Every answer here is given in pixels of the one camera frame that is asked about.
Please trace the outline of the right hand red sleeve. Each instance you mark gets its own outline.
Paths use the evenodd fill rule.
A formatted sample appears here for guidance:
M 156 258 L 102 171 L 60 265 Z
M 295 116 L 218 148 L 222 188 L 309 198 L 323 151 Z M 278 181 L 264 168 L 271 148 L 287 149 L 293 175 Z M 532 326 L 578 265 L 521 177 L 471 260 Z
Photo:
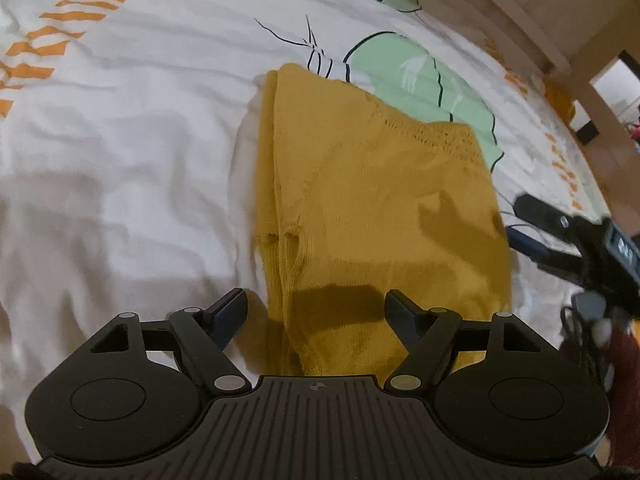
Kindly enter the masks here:
M 591 337 L 594 345 L 601 351 L 606 350 L 613 338 L 614 325 L 609 318 L 601 318 L 595 322 L 591 329 Z

